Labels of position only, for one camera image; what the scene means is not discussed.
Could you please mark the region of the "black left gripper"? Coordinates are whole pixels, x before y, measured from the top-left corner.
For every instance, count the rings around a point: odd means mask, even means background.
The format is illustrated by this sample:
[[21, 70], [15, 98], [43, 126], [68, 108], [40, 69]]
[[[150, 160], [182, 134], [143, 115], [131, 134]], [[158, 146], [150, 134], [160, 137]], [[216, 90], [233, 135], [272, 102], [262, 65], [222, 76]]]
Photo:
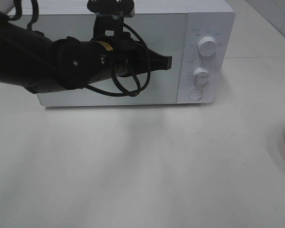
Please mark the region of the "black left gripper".
[[134, 1], [89, 0], [87, 9], [96, 14], [90, 44], [97, 48], [99, 66], [92, 78], [150, 74], [151, 51], [142, 38], [124, 23], [125, 17], [135, 15]]

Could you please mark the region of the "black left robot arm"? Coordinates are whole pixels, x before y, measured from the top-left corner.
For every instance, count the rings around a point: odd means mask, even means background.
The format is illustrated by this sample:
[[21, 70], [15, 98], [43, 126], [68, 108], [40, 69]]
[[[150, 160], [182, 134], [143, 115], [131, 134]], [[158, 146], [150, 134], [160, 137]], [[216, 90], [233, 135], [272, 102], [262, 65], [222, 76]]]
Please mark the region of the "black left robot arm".
[[34, 30], [39, 3], [31, 2], [25, 28], [14, 24], [23, 15], [20, 0], [0, 1], [0, 82], [33, 94], [88, 89], [112, 97], [137, 96], [146, 88], [138, 75], [152, 72], [152, 51], [129, 25], [132, 0], [90, 0], [96, 15], [89, 41], [66, 37], [57, 41]]

